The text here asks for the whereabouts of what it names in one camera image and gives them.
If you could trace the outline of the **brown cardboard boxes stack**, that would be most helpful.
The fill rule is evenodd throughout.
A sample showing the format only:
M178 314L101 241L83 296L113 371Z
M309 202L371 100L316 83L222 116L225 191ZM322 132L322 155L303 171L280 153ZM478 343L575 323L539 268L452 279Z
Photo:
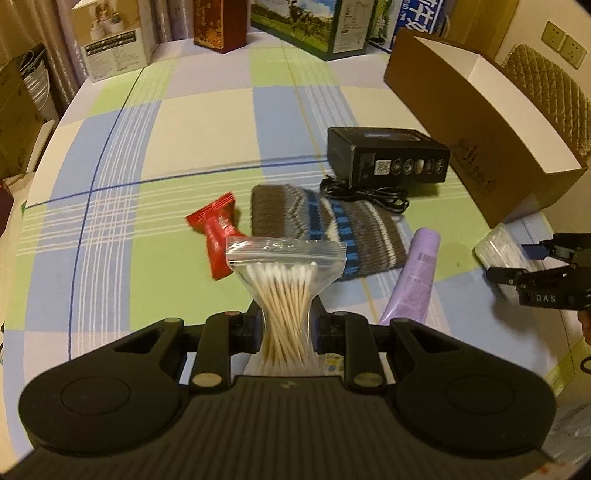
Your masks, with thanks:
M58 120L39 43L1 66L1 178L24 172L42 126Z

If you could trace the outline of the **brown blue knitted sock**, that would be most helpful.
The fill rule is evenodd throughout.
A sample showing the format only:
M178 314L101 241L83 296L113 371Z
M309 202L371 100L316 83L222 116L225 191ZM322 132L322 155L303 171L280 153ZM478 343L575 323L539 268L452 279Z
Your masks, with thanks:
M252 235L346 245L342 279L401 268L407 253L394 215L362 200L345 202L291 185L260 184L250 195Z

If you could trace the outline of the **clear plastic packet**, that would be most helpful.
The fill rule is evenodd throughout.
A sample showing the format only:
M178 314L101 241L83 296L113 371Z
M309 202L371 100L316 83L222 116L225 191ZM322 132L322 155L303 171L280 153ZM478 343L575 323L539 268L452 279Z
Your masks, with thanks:
M519 268L530 272L539 270L539 263L526 257L520 244L505 224L491 230L473 249L485 270L491 267Z

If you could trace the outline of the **wall socket panel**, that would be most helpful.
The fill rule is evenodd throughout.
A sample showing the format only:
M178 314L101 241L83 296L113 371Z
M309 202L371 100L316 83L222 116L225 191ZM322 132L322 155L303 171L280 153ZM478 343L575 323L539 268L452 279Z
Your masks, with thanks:
M551 21L546 23L541 40L574 69L581 67L587 55L587 50L579 42Z

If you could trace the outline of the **cotton swabs plastic bag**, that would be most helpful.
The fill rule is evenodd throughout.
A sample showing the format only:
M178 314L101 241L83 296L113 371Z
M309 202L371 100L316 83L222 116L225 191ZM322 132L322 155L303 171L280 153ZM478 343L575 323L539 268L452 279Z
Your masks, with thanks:
M231 237L226 262L259 305L263 336L245 374L267 377L317 376L324 359L311 334L312 300L346 266L346 245L328 240Z

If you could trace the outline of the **dark red box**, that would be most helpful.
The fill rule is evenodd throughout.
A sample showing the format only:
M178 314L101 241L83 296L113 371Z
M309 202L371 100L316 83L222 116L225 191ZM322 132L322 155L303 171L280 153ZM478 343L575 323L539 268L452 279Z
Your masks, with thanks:
M194 0L193 43L217 53L228 53L246 45L246 0Z

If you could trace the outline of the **blue white carton box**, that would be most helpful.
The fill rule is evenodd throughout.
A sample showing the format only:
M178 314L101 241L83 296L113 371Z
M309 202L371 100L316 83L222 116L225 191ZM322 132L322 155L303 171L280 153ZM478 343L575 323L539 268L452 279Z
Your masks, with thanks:
M378 0L369 43L391 52L401 29L441 35L453 6L445 0Z

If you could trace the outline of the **white product box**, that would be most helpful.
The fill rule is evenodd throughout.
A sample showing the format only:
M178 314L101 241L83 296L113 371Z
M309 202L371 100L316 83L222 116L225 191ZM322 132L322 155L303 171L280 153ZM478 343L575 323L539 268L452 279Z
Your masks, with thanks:
M93 82L149 65L157 46L149 1L81 0L70 19Z

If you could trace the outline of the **black product box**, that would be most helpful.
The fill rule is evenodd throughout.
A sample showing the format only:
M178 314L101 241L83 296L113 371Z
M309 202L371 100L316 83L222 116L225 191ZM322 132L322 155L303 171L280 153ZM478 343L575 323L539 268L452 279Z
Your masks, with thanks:
M451 150L414 129L331 127L327 158L349 188L377 189L443 183Z

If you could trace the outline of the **beige curtain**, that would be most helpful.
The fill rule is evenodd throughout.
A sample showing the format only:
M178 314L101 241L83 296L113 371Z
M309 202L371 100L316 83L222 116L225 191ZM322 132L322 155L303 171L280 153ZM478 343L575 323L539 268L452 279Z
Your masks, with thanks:
M193 2L153 1L157 41L193 36ZM46 50L52 95L64 113L87 78L70 20L72 1L3 1L1 62L15 59L41 44Z

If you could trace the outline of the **large brown cardboard box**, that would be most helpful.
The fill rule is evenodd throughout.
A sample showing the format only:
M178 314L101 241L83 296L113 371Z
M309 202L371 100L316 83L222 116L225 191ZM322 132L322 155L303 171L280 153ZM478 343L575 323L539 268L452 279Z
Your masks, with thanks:
M490 227L553 205L587 169L534 99L479 52L403 29L384 81L451 149Z

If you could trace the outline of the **checkered bed sheet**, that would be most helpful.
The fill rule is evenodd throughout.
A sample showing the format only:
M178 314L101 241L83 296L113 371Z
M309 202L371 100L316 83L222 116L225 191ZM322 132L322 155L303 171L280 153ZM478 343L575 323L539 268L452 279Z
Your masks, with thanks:
M387 62L252 33L228 54L163 44L147 68L82 85L2 236L3 468L30 449L17 403L36 375L167 316L249 304L211 278L188 214L232 192L249 232L254 186L318 188L329 127L418 127Z

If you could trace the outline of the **green milk carton box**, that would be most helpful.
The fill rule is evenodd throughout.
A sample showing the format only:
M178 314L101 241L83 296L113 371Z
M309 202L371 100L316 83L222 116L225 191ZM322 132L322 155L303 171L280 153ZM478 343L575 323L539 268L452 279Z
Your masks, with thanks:
M250 24L331 61L366 53L376 3L370 0L262 0Z

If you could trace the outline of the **red snack packet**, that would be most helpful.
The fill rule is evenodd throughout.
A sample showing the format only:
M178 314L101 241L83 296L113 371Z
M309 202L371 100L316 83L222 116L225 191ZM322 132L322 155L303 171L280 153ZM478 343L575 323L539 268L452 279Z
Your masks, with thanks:
M225 193L213 202L187 215L190 227L205 236L211 276L221 280L232 273L226 261L226 239L245 237L235 225L235 195Z

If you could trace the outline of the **purple tube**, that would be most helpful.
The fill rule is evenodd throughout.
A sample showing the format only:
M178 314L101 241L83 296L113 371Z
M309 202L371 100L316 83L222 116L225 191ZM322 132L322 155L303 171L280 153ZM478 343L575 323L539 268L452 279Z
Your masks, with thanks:
M380 318L381 325L389 325L394 318L426 322L440 243L441 236L435 230L420 228L415 232L407 261Z

